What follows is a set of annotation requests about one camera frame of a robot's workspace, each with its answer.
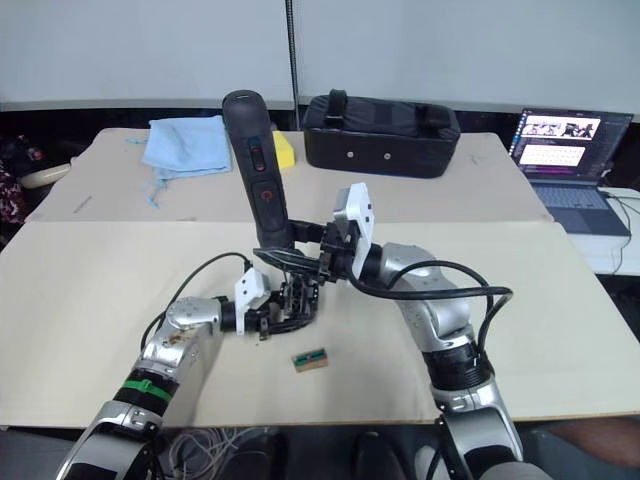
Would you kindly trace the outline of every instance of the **light blue towel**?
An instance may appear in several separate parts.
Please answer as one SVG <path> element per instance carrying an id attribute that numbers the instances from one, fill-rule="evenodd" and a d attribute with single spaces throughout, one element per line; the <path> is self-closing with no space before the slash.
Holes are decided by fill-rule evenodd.
<path id="1" fill-rule="evenodd" d="M 195 177 L 231 170 L 222 117 L 151 120 L 142 162 L 158 180 Z"/>

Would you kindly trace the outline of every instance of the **table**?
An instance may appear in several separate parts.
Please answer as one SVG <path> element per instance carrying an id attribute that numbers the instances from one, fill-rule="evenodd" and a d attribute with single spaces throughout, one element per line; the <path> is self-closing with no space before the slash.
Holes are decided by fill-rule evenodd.
<path id="1" fill-rule="evenodd" d="M 601 188 L 603 192 L 619 197 L 633 197 L 640 200 L 640 193 L 630 188 Z M 640 210 L 640 201 L 622 200 L 636 210 Z M 622 206 L 613 198 L 607 199 L 609 205 L 618 214 L 622 222 L 627 225 L 627 217 Z M 606 235 L 571 234 L 571 241 L 580 251 L 594 273 L 600 275 L 630 275 L 640 276 L 640 217 L 633 210 L 626 208 L 631 220 L 631 240 L 627 237 L 611 237 Z M 620 263 L 620 249 L 622 248 L 622 263 Z"/>
<path id="2" fill-rule="evenodd" d="M 422 246 L 513 288 L 487 348 L 515 419 L 640 411 L 640 384 L 629 381 L 640 345 L 558 224 L 383 222 L 374 240 Z M 28 223 L 0 255 L 0 424 L 86 426 L 183 278 L 206 258 L 248 253 L 255 243 L 245 222 Z M 224 260 L 185 294 L 231 294 L 240 267 Z M 472 300 L 476 331 L 482 310 Z M 318 347 L 329 366 L 295 373 L 291 355 Z M 342 283 L 323 288 L 317 321 L 301 331 L 266 342 L 225 338 L 193 425 L 425 422 L 437 414 L 399 310 Z"/>
<path id="3" fill-rule="evenodd" d="M 149 205 L 151 168 L 141 163 L 148 130 L 106 129 L 72 162 L 29 221 L 197 220 L 252 221 L 237 168 L 169 183 Z M 365 181 L 381 222 L 553 221 L 495 134 L 463 134 L 444 175 L 417 179 L 338 172 L 310 166 L 300 132 L 285 132 L 296 165 L 282 172 L 289 215 L 324 223 L 336 193 Z"/>

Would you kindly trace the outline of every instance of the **black carrying case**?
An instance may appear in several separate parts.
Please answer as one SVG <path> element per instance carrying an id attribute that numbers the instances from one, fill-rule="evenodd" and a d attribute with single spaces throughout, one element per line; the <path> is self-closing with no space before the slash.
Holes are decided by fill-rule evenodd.
<path id="1" fill-rule="evenodd" d="M 344 90 L 314 97 L 303 129 L 311 165 L 422 178 L 444 173 L 460 138 L 450 108 L 347 97 Z"/>

